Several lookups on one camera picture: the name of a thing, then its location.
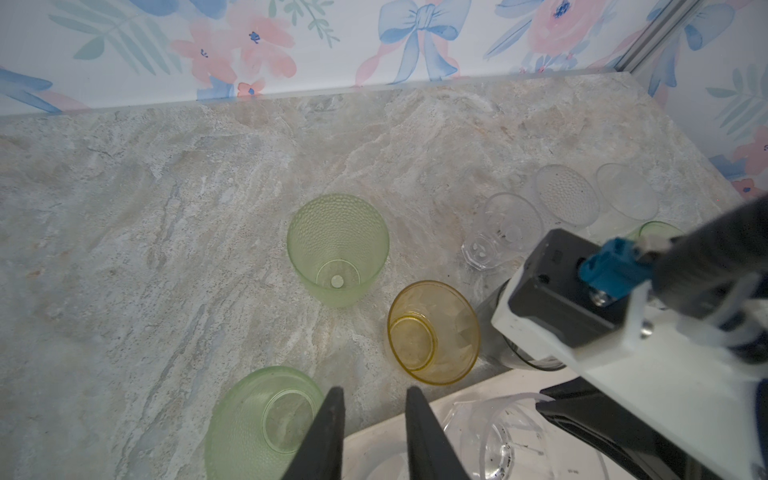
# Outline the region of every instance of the blue connector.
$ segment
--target blue connector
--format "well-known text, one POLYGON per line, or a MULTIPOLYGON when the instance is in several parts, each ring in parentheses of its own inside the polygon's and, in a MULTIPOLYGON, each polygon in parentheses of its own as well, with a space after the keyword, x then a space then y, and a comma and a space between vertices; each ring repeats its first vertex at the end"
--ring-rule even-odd
POLYGON ((634 259, 634 242, 624 238, 609 240, 578 269, 578 276, 595 290, 615 300, 629 295, 633 288, 649 280, 653 267, 634 259))

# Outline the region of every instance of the blue ribbon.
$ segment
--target blue ribbon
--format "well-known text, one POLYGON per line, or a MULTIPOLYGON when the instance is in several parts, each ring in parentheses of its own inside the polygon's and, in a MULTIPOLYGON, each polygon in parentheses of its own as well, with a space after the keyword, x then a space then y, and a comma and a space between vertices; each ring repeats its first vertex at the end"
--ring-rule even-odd
POLYGON ((385 4, 379 14, 379 38, 382 43, 396 43, 407 35, 406 49, 393 84, 405 81, 419 61, 419 30, 424 30, 424 59, 429 80, 442 80, 457 72, 438 53, 432 34, 454 40, 464 26, 472 0, 445 0, 440 5, 429 3, 417 7, 412 0, 394 0, 385 4))

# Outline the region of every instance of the floral wallpaper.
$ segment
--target floral wallpaper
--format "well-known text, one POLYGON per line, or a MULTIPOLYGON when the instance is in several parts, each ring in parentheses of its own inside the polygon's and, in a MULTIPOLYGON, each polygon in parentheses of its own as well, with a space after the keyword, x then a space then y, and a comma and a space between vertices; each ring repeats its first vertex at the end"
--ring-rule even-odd
POLYGON ((768 191, 768 0, 707 0, 633 74, 744 198, 768 191))
POLYGON ((666 1, 3 2, 0 115, 600 71, 666 1))

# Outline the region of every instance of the blue flower center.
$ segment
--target blue flower center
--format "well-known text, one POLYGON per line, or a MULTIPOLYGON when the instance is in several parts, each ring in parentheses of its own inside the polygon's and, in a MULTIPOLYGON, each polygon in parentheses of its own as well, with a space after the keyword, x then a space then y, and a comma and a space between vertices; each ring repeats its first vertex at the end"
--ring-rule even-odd
POLYGON ((559 7, 554 11, 554 17, 560 18, 565 15, 565 12, 571 7, 571 3, 568 0, 563 0, 559 7))

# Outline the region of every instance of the gray marble table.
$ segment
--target gray marble table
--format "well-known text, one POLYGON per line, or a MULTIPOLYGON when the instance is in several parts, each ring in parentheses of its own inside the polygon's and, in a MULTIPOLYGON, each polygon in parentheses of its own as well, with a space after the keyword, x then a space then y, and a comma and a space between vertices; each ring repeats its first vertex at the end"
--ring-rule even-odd
POLYGON ((270 365, 341 385, 347 433, 399 414, 389 304, 434 279, 477 305, 508 278, 459 247, 544 164, 633 164, 683 228, 739 202, 629 74, 12 118, 0 155, 3 478, 203 478, 211 409, 270 365), (291 215, 328 192, 366 198, 391 238, 343 310, 286 255, 291 215))

